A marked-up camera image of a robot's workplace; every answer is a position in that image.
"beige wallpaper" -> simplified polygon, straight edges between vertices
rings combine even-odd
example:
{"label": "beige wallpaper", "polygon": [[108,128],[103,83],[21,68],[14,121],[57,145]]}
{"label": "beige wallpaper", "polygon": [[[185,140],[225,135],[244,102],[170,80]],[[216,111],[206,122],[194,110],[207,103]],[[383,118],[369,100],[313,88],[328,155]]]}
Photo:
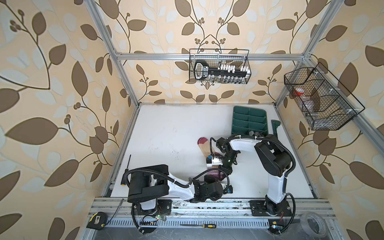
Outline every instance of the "beige wallpaper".
{"label": "beige wallpaper", "polygon": [[75,239],[133,106],[80,1],[0,14],[0,239]]}
{"label": "beige wallpaper", "polygon": [[96,0],[123,53],[182,48],[302,53],[327,0]]}
{"label": "beige wallpaper", "polygon": [[283,88],[284,74],[294,67],[292,61],[250,61],[248,84],[220,84],[188,80],[185,61],[123,63],[137,99],[143,103],[272,103]]}
{"label": "beige wallpaper", "polygon": [[384,2],[343,5],[313,53],[363,103],[384,134]]}
{"label": "beige wallpaper", "polygon": [[[383,23],[383,1],[347,0],[313,55],[366,106],[362,114],[382,133]],[[384,239],[384,157],[353,122],[338,131],[310,131],[290,97],[280,110],[320,197],[329,199],[346,237]]]}

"roll of duct tape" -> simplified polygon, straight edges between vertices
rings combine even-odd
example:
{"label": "roll of duct tape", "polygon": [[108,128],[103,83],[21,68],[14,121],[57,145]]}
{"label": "roll of duct tape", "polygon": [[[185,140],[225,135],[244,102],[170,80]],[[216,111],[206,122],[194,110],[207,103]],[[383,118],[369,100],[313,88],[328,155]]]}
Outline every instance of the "roll of duct tape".
{"label": "roll of duct tape", "polygon": [[[317,223],[319,226],[319,232],[316,233],[309,225],[308,220],[311,219]],[[304,232],[306,232],[309,236],[311,237],[318,237],[318,238],[323,238],[327,236],[328,234],[328,227],[327,224],[325,223],[324,218],[322,218],[319,214],[314,213],[314,212],[306,212],[303,213],[300,217],[300,224],[301,227],[303,228]]]}

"black screwdriver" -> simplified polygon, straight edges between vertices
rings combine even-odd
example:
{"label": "black screwdriver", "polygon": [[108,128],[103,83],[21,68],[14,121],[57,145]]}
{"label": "black screwdriver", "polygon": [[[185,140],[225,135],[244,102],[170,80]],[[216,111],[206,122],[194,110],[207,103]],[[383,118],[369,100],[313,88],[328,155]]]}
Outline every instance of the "black screwdriver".
{"label": "black screwdriver", "polygon": [[[132,156],[132,154],[129,155],[129,160],[128,160],[127,168],[124,170],[124,173],[128,172],[128,166],[129,166],[129,162],[131,161],[131,156]],[[123,178],[123,177],[124,177],[124,174],[123,174],[123,176],[121,177],[121,183],[120,183],[120,184],[121,184],[122,186],[125,186],[125,181],[124,181],[124,178]]]}

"black cable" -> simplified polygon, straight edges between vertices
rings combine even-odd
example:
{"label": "black cable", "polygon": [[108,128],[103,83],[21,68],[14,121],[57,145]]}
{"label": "black cable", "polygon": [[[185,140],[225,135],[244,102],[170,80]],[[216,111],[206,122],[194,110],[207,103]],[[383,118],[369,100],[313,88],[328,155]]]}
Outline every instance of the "black cable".
{"label": "black cable", "polygon": [[272,139],[269,139],[269,138],[266,138],[266,137],[253,137],[253,136],[241,136],[241,137],[238,137],[238,136],[234,136],[234,137],[230,137],[230,138],[227,138],[224,142],[223,142],[223,149],[225,150],[225,146],[226,144],[228,144],[229,141],[233,140],[233,139],[241,139],[241,138],[248,138],[248,139],[255,139],[255,140],[260,140],[260,141],[268,141],[268,142],[271,142],[271,143],[274,143],[278,146],[280,146],[281,148],[283,148],[288,156],[290,157],[291,159],[291,162],[292,162],[292,166],[287,170],[287,172],[285,172],[284,176],[287,177],[289,173],[291,173],[295,167],[296,167],[296,161],[295,161],[295,158],[294,156],[292,155],[292,153],[288,150],[288,148],[286,148],[284,145],[282,145],[281,143],[279,142],[276,142],[275,140],[272,140]]}
{"label": "black cable", "polygon": [[292,203],[293,203],[292,216],[291,216],[289,222],[287,223],[287,225],[285,225],[285,227],[284,227],[281,231],[279,230],[278,232],[274,233],[275,235],[276,235],[277,233],[282,234],[285,230],[287,230],[288,227],[289,227],[289,225],[292,223],[292,221],[293,221],[293,219],[294,219],[294,217],[295,217],[295,213],[296,213],[296,203],[295,203],[295,198],[294,198],[293,195],[292,195],[291,193],[289,193],[289,192],[287,192],[286,195],[291,196],[291,199],[292,199]]}
{"label": "black cable", "polygon": [[200,173],[199,175],[197,175],[196,177],[194,177],[193,179],[196,180],[198,179],[199,177],[203,176],[205,173],[207,172],[210,172],[210,171],[219,171],[219,172],[222,172],[224,173],[224,175],[226,176],[227,178],[227,186],[225,187],[225,189],[223,190],[223,192],[226,192],[228,187],[229,187],[229,177],[228,177],[228,174],[226,172],[224,172],[223,170],[219,169],[219,168],[212,168],[212,169],[208,169],[208,170],[205,170],[204,172]]}
{"label": "black cable", "polygon": [[108,225],[108,223],[111,222],[111,220],[112,220],[113,217],[115,216],[116,212],[119,210],[119,207],[121,206],[121,204],[122,204],[123,201],[124,201],[124,199],[121,199],[121,201],[120,201],[120,203],[119,203],[119,205],[118,205],[118,208],[116,208],[115,213],[113,214],[112,218],[106,223],[106,225]]}
{"label": "black cable", "polygon": [[173,178],[169,177],[168,175],[165,175],[161,172],[158,172],[158,171],[155,171],[155,170],[149,170],[149,169],[144,169],[144,168],[136,168],[136,169],[132,169],[132,170],[129,170],[127,172],[124,173],[123,175],[123,179],[125,181],[125,184],[129,187],[129,180],[128,180],[128,175],[133,173],[133,172],[149,172],[149,173],[152,173],[152,174],[155,174],[159,177],[162,177],[168,181],[171,181],[173,183],[175,183],[177,186],[179,187],[182,187],[182,188],[189,188],[189,185],[184,185],[184,184],[181,184],[179,183],[178,181],[175,181]]}

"wire mesh basket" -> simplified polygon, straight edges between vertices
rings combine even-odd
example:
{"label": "wire mesh basket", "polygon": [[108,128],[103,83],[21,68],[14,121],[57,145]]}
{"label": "wire mesh basket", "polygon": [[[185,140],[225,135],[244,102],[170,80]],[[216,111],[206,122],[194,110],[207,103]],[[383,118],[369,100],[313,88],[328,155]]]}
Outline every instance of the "wire mesh basket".
{"label": "wire mesh basket", "polygon": [[326,67],[299,68],[284,75],[284,84],[307,120],[311,130],[339,130],[365,107],[334,76],[337,87],[325,77]]}
{"label": "wire mesh basket", "polygon": [[201,83],[247,84],[252,74],[248,53],[249,50],[192,48],[189,79]]}

